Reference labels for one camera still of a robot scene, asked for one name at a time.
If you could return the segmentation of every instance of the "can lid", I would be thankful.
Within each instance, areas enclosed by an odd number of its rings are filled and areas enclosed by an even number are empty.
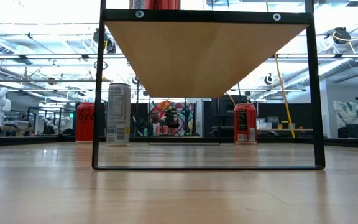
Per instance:
[[[127,86],[131,86],[130,84],[127,84],[127,83],[110,83],[110,85],[127,85]]]

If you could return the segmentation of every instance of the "metal frame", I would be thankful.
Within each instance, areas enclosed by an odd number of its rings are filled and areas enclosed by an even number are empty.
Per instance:
[[[310,97],[313,107],[313,144],[314,166],[204,166],[204,167],[123,167],[100,166],[99,158],[99,124],[100,117],[95,114],[92,168],[95,170],[322,170],[325,168],[323,122],[320,104],[320,87],[318,76],[318,58],[316,46],[316,31],[314,26],[314,1],[305,0],[306,13],[276,13],[276,12],[231,12],[231,11],[153,11],[136,9],[106,9],[106,0],[101,0],[99,20],[99,46],[96,74],[95,110],[101,107],[101,84],[103,72],[103,43],[106,21],[147,21],[147,22],[225,22],[225,23],[268,23],[268,24],[308,24],[306,38],[308,44],[308,63],[310,77]]]

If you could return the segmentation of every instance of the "wooden floor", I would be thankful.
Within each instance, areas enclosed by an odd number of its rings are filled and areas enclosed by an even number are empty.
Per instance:
[[[122,166],[309,165],[307,144],[101,146]],[[0,147],[0,223],[358,224],[358,149],[324,171],[96,172],[91,146]]]

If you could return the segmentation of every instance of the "colorful poster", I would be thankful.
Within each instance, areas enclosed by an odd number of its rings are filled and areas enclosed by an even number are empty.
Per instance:
[[[150,136],[191,136],[195,103],[163,101],[150,104]]]

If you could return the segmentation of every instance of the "white can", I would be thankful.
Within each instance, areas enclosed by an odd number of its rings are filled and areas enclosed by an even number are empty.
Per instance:
[[[107,111],[107,146],[126,146],[131,123],[131,86],[112,83],[109,87]]]

